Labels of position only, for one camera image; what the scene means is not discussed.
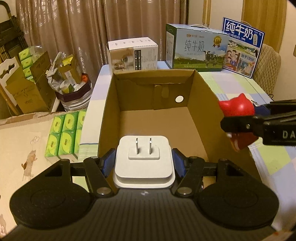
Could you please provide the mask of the red pig toy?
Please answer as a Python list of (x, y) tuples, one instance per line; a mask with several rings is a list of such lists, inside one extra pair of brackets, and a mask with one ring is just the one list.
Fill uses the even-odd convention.
[(255, 116), (253, 103), (241, 93), (230, 100), (219, 101), (219, 107), (224, 115), (220, 125), (227, 133), (230, 143), (236, 152), (258, 140), (249, 125)]

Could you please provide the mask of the white power adapter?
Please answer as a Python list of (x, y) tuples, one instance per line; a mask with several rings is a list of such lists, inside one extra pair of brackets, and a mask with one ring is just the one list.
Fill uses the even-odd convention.
[(118, 188), (169, 188), (175, 177), (171, 146), (166, 137), (124, 136), (120, 139), (113, 173)]

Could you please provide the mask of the quilted beige chair cover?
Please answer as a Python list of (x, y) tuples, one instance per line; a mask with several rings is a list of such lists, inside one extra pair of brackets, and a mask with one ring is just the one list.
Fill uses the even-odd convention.
[(253, 74), (254, 81), (267, 93), (272, 94), (280, 72), (281, 56), (271, 46), (263, 44)]

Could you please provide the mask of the green tissue packs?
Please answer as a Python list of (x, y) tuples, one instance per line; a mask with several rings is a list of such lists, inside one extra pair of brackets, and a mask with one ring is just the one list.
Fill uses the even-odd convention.
[(86, 109), (57, 115), (53, 118), (45, 149), (45, 158), (51, 164), (60, 159), (78, 161), (81, 133)]

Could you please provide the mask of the brown cardboard box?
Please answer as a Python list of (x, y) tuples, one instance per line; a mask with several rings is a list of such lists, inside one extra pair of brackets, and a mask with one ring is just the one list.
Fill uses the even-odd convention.
[(195, 70), (121, 72), (111, 79), (99, 155), (117, 150), (124, 136), (164, 136), (185, 156), (227, 159), (259, 178), (250, 150), (234, 151), (220, 126), (218, 98)]

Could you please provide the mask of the dark blue milk carton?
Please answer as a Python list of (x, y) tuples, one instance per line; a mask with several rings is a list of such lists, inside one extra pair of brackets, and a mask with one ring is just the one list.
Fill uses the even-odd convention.
[(229, 18), (223, 18), (222, 31), (229, 35), (223, 68), (251, 78), (265, 33)]

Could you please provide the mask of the bin with trash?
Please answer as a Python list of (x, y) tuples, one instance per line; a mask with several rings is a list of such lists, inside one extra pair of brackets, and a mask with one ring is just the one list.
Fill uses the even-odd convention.
[(92, 84), (89, 76), (82, 72), (74, 55), (59, 52), (46, 71), (46, 77), (66, 111), (88, 107)]

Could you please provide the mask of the light blue milk carton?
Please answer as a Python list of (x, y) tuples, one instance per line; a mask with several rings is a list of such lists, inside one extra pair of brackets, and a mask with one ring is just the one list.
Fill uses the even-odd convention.
[(201, 25), (166, 24), (166, 58), (171, 69), (221, 71), (229, 35)]

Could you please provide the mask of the yellow wooden door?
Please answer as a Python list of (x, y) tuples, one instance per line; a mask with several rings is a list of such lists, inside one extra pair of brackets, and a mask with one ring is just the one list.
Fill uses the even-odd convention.
[(265, 32), (263, 43), (279, 52), (286, 14), (286, 0), (243, 0), (241, 20)]

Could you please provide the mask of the white appliance box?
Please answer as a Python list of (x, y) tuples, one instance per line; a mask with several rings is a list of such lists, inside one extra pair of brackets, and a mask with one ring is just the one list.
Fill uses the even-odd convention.
[(157, 69), (158, 44), (149, 37), (109, 41), (106, 50), (111, 74)]

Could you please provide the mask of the brown curtain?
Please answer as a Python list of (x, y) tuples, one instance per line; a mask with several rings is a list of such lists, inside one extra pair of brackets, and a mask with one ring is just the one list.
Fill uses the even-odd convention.
[(95, 82), (107, 64), (109, 41), (149, 37), (165, 59), (166, 24), (188, 22), (188, 1), (16, 1), (16, 14), (30, 46), (54, 59), (73, 54)]

